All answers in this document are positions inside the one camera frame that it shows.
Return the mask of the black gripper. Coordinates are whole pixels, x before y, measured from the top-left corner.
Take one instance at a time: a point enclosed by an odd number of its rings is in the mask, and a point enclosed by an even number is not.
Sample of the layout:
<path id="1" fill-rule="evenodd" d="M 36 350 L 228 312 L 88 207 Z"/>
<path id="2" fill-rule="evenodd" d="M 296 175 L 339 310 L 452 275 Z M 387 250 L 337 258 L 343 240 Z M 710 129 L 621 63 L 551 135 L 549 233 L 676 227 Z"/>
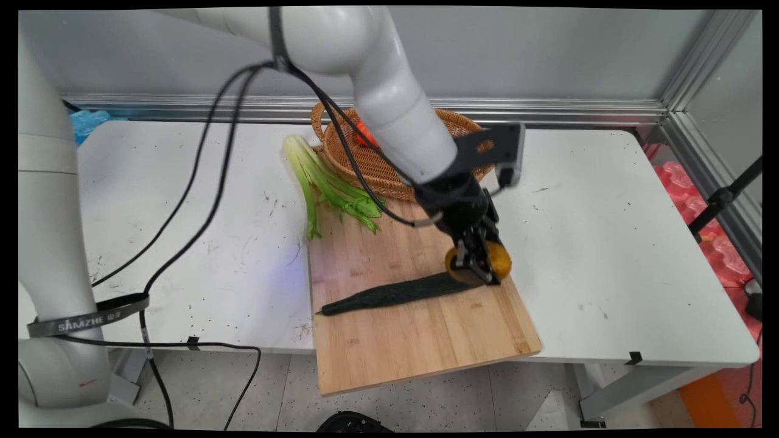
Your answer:
<path id="1" fill-rule="evenodd" d="M 492 197 L 473 173 L 459 173 L 425 183 L 416 189 L 417 203 L 434 217 L 436 228 L 454 242 L 453 278 L 468 285 L 499 285 L 501 241 Z M 467 237 L 484 232 L 484 238 Z"/>

